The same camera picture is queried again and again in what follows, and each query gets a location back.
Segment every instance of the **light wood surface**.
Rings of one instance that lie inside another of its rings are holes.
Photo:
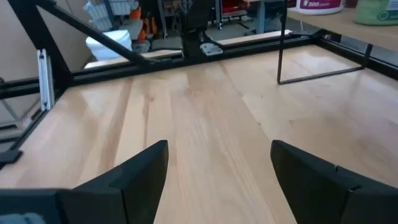
[[[261,40],[261,39],[266,39],[270,37],[278,37],[280,36],[281,31],[274,31],[274,32],[268,32],[264,34],[256,34],[256,35],[249,35],[245,37],[237,37],[237,38],[232,38],[232,39],[225,39],[225,40],[219,40],[218,43],[223,44],[223,45],[231,45],[231,44],[237,44],[241,42],[249,42],[253,40]],[[291,33],[291,30],[285,30],[285,34]],[[173,55],[178,55],[182,51],[181,50],[158,50],[155,52],[148,52],[148,53],[143,53],[141,54],[144,57],[147,58],[154,58],[154,57],[163,57],[163,56],[173,56]],[[127,59],[124,57],[119,57],[111,60],[102,60],[98,62],[90,62],[88,63],[85,68],[94,68],[94,67],[99,67],[103,65],[111,65],[115,63],[122,63],[122,62],[128,62]]]
[[[354,23],[355,9],[322,16],[309,16],[288,9],[287,16],[385,49],[398,50],[398,26],[364,26]]]
[[[363,70],[278,86],[278,52],[68,89],[0,171],[0,187],[75,187],[160,139],[155,223],[295,223],[269,158],[281,139],[398,187],[398,82]],[[283,78],[357,66],[287,49]]]

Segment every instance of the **green container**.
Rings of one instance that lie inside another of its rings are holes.
[[[398,25],[398,0],[359,0],[355,22],[364,25]]]

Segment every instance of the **wall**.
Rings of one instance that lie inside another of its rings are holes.
[[[89,15],[82,9],[85,0],[57,0],[58,6],[84,22]],[[85,45],[85,34],[77,31],[53,15],[39,9],[70,70],[78,70],[91,53]],[[6,81],[37,77],[36,49],[17,19],[8,1],[0,1],[0,77]],[[18,115],[31,106],[38,95],[7,99]],[[0,123],[10,116],[0,105]]]

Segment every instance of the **wooden tabletop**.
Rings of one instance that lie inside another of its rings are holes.
[[[266,39],[270,37],[278,37],[280,36],[280,31],[274,31],[274,32],[268,32],[264,34],[256,34],[256,35],[249,35],[245,37],[236,37],[236,38],[231,38],[231,39],[225,39],[225,40],[219,40],[218,43],[223,44],[223,45],[231,45],[231,44],[237,44],[237,43],[244,43],[244,42],[249,42],[253,40],[261,40],[261,39]],[[291,30],[285,30],[285,34],[291,33]],[[158,50],[155,52],[148,52],[148,53],[143,53],[141,54],[144,57],[147,58],[156,58],[156,57],[164,57],[168,56],[171,57],[173,55],[178,55],[181,54],[181,50]],[[103,60],[99,62],[90,62],[88,63],[85,68],[94,68],[94,67],[99,67],[103,65],[111,65],[115,63],[122,63],[122,62],[128,62],[127,59],[124,57],[119,57],[111,60]]]
[[[269,157],[281,139],[398,187],[398,82],[363,70],[279,86],[278,52],[68,89],[0,171],[0,187],[75,187],[160,139],[155,223],[295,223]],[[357,64],[311,45],[282,79]]]
[[[287,16],[369,44],[398,51],[398,26],[356,24],[354,23],[355,9],[343,9],[331,15],[309,16],[297,12],[296,8],[291,8],[287,11]]]

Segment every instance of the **white bottle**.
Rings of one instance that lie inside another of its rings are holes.
[[[297,0],[296,8],[301,14],[326,15],[343,10],[345,0]]]

